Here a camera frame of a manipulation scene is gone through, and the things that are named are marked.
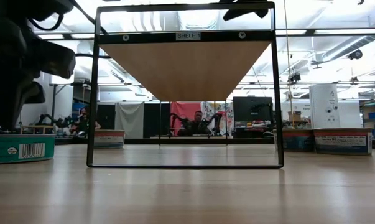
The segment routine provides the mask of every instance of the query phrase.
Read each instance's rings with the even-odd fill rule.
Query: black monitor
[[[273,120],[273,103],[271,97],[233,97],[234,123],[247,121]]]

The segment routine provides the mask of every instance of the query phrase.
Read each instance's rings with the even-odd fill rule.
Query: gray curtain
[[[116,103],[115,112],[116,130],[124,130],[125,138],[143,138],[144,103]]]

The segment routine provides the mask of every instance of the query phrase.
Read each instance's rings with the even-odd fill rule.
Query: red curtain
[[[201,104],[200,103],[179,103],[179,102],[171,102],[170,103],[170,112],[175,113],[182,118],[188,118],[193,120],[194,119],[194,113],[196,111],[201,110]],[[177,135],[177,131],[180,129],[181,124],[179,120],[175,120],[174,125],[174,134]]]

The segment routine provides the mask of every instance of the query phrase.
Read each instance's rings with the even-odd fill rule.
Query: person
[[[84,108],[81,109],[80,111],[80,115],[78,117],[78,121],[75,122],[75,124],[73,124],[73,126],[71,127],[71,132],[80,132],[80,131],[84,131],[84,132],[88,132],[88,124],[89,124],[89,107],[86,106]],[[95,121],[95,129],[100,129],[101,126],[100,124]]]
[[[201,123],[202,111],[196,111],[194,113],[194,120],[190,122],[188,127],[183,127],[177,133],[178,136],[192,136],[193,134],[211,134],[212,132],[207,126]]]

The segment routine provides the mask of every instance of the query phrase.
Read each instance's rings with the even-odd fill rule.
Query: barcode
[[[19,159],[38,158],[45,156],[45,143],[20,144]]]

